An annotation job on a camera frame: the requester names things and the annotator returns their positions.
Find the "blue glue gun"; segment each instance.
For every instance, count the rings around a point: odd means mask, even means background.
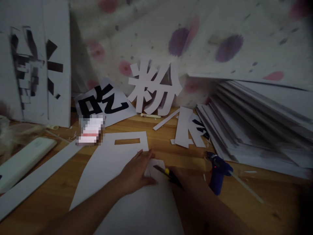
[[[228,163],[212,152],[206,152],[206,160],[212,162],[212,177],[209,187],[218,196],[222,190],[224,176],[231,176],[230,172],[234,170]]]

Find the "pixelated blurred area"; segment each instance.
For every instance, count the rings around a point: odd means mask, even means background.
[[[104,115],[78,115],[81,133],[76,138],[78,146],[93,146],[102,142],[105,129]]]

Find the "white remote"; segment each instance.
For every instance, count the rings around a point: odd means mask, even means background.
[[[54,146],[53,139],[38,137],[0,166],[0,193],[12,188]]]

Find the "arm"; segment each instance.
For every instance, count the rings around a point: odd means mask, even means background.
[[[157,183],[153,178],[143,176],[154,156],[151,150],[139,151],[116,178],[40,234],[93,234],[119,199],[143,186]]]
[[[219,234],[246,235],[253,231],[209,188],[203,178],[191,177],[176,167],[171,167],[184,188],[184,194],[193,208]]]

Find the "rectangular cutout hole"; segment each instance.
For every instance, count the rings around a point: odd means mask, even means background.
[[[120,144],[139,144],[140,139],[123,139],[123,140],[116,140],[115,145],[120,145]]]

